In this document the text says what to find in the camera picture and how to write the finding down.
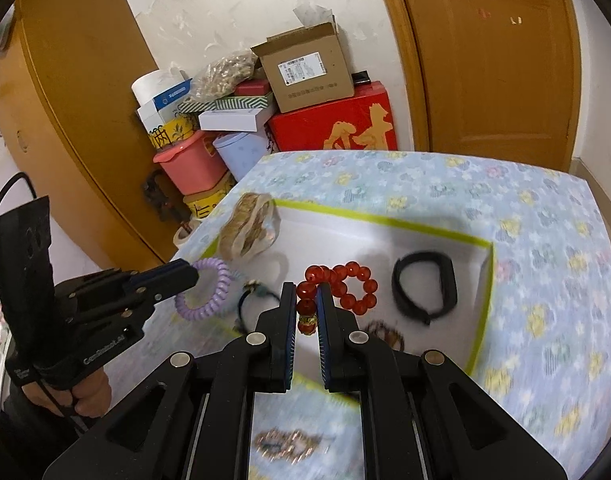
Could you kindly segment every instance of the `door panel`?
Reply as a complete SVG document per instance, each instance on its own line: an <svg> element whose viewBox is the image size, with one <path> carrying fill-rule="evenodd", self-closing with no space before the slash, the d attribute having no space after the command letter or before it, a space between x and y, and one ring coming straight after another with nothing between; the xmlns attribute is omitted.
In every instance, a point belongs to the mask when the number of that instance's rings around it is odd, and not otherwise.
<svg viewBox="0 0 611 480"><path fill-rule="evenodd" d="M577 31L565 1L406 3L431 150L567 170Z"/></svg>

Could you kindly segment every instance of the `black smart band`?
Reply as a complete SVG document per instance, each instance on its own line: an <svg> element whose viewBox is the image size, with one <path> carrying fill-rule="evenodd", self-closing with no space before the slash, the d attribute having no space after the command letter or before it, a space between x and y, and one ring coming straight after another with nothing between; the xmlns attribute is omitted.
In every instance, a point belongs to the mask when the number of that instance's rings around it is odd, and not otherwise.
<svg viewBox="0 0 611 480"><path fill-rule="evenodd" d="M417 262L433 262L439 266L443 308L438 312L429 313L423 310L410 299L401 286L401 272L407 266ZM396 303L402 314L429 326L432 320L445 316L457 306L457 280L455 279L455 269L452 266L452 260L446 254L435 253L433 251L412 253L397 260L392 272L392 294L394 296L394 303Z"/></svg>

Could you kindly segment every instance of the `human hand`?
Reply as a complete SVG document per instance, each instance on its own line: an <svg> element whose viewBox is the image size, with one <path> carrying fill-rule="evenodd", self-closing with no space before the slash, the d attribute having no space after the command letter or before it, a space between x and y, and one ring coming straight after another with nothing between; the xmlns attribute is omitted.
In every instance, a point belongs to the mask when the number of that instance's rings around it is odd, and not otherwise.
<svg viewBox="0 0 611 480"><path fill-rule="evenodd" d="M112 389L103 368L93 372L74 386L72 394L68 391L55 390L48 385L46 385L46 389L62 406L72 406L72 397L74 396L77 399L74 406L76 413L91 418L104 415L108 411L112 400ZM31 403L47 408L55 415L63 416L58 407L43 393L37 383L26 384L22 386L22 390Z"/></svg>

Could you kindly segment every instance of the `white wall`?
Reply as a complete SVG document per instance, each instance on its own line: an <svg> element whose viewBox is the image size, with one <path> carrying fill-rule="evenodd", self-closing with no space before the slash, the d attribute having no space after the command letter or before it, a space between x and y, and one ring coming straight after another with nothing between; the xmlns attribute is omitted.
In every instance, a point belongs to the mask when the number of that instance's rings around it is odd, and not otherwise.
<svg viewBox="0 0 611 480"><path fill-rule="evenodd" d="M573 156L611 200L611 26L594 0L572 0L581 40L581 113Z"/></svg>
<svg viewBox="0 0 611 480"><path fill-rule="evenodd" d="M387 89L400 150L412 150L412 123L396 40L383 0L128 0L159 68L189 76L268 36L300 27L299 2L332 9L352 72L367 70Z"/></svg>
<svg viewBox="0 0 611 480"><path fill-rule="evenodd" d="M18 171L0 135L0 189ZM10 211L31 199L32 195L25 182L17 182L2 202L0 213ZM55 283L100 270L52 218L50 219L50 232L52 234L50 260L54 268Z"/></svg>

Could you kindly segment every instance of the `purple spiral hair tie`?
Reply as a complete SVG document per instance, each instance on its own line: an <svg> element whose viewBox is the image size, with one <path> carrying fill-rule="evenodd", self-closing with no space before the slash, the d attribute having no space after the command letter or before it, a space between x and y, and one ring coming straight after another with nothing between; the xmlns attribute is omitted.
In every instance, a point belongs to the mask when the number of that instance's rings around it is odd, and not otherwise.
<svg viewBox="0 0 611 480"><path fill-rule="evenodd" d="M219 258L203 258L197 260L192 264L197 270L204 269L217 269L217 286L215 293L212 295L205 304L199 308L189 308L185 300L185 292L177 294L174 297L174 307L177 309L179 316L188 321L198 321L206 317L212 316L217 310L221 308L223 302L226 300L226 294L228 288L230 288L230 282L232 281L232 275L228 264Z"/></svg>

